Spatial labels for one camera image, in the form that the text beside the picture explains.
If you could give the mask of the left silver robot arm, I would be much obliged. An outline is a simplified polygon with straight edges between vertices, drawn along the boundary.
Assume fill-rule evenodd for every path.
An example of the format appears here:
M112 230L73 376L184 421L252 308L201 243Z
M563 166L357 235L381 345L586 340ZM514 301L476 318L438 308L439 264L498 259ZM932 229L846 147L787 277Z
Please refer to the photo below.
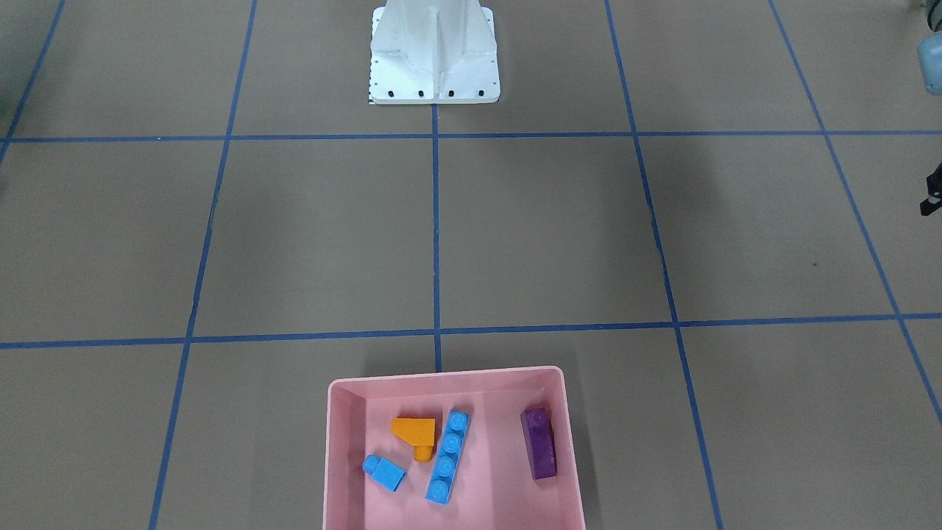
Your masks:
M925 37L916 47L923 84L929 94L941 95L941 31Z

